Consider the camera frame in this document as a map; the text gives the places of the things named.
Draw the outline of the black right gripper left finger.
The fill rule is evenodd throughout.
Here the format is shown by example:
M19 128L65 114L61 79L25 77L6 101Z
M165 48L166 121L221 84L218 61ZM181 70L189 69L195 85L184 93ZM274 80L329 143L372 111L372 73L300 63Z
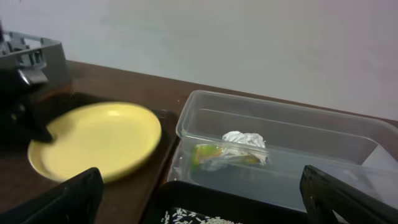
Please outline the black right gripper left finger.
M1 214L1 224L94 223L104 190L96 167Z

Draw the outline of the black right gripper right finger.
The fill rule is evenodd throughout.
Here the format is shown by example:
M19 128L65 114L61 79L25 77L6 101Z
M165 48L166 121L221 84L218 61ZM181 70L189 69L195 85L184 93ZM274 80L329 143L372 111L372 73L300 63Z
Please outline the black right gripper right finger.
M396 208L311 165L303 168L300 193L310 223L338 223L339 215L348 223L397 224Z

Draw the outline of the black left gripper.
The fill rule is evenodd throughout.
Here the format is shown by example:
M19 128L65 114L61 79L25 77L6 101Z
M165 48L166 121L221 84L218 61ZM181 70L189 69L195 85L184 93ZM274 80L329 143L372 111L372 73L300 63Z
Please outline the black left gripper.
M72 78L66 68L1 70L1 142L55 137L47 125L74 105Z

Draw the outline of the yellow round plate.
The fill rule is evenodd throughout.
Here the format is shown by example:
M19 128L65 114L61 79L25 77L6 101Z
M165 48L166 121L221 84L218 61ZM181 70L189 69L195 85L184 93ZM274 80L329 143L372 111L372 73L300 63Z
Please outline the yellow round plate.
M158 117L133 103L94 103L49 122L50 143L33 140L27 150L32 168L63 182L95 167L105 183L141 168L162 137Z

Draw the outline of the white tissue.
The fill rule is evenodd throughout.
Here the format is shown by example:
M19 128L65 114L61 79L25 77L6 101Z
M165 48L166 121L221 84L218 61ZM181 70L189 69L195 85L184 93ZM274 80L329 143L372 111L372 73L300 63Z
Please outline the white tissue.
M230 131L223 135L222 140L244 144L247 146L260 147L261 150L245 151L236 148L223 148L221 155L228 159L234 159L243 163L255 163L262 166L267 164L269 153L265 150L266 142L264 138L258 133L242 133L240 131Z

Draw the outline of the cooked rice pile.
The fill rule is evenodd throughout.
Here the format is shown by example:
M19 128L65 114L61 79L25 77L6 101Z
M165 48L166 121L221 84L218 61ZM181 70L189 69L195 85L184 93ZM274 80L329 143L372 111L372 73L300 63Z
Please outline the cooked rice pile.
M170 208L160 219L161 224L242 224L221 217L209 217L184 208Z

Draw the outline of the colourful snack wrapper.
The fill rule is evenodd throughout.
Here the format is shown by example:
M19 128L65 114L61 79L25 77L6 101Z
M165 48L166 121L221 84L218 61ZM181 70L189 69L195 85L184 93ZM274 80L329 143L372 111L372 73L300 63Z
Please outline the colourful snack wrapper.
M258 152L227 149L209 144L197 144L191 156L193 170L216 171L228 165L260 165L267 164L267 154Z

